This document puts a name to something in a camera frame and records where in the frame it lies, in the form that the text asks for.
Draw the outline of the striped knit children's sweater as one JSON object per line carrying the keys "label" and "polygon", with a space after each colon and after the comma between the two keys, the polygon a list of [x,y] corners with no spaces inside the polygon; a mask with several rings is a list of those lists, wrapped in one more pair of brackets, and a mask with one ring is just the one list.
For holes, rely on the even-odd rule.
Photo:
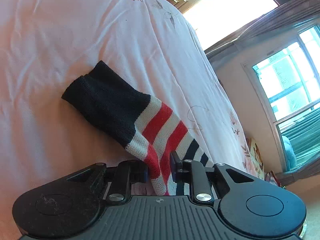
{"label": "striped knit children's sweater", "polygon": [[176,183],[170,154],[181,160],[213,162],[173,110],[158,98],[135,90],[103,61],[74,80],[62,99],[75,107],[95,128],[146,163],[158,196],[189,194],[187,183]]}

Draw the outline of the yellow red folded blanket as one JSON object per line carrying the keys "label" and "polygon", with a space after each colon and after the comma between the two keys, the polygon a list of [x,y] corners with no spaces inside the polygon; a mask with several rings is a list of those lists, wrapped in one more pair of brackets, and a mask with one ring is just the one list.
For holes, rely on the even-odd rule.
{"label": "yellow red folded blanket", "polygon": [[257,177],[264,180],[264,163],[257,142],[253,138],[247,138],[246,141]]}

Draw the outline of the sliding glass window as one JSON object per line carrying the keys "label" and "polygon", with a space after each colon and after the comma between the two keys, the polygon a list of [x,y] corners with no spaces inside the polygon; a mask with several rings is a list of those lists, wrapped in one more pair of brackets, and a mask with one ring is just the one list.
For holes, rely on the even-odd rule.
{"label": "sliding glass window", "polygon": [[271,123],[283,170],[319,155],[319,25],[258,42],[242,67]]}

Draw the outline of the pink floral quilt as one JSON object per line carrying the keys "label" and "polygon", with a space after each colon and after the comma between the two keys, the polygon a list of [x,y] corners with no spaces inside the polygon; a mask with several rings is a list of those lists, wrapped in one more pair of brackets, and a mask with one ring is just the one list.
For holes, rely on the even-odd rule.
{"label": "pink floral quilt", "polygon": [[131,158],[61,98],[105,62],[169,106],[197,156],[256,175],[245,135],[195,31],[166,0],[1,0],[1,239],[14,201],[96,162]]}

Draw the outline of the grey left curtain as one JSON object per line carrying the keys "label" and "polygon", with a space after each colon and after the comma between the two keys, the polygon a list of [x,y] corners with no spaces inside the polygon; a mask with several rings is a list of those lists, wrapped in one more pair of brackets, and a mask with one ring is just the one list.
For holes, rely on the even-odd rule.
{"label": "grey left curtain", "polygon": [[210,61],[219,61],[260,40],[298,28],[317,18],[319,0],[290,0],[217,42],[207,50],[206,56]]}

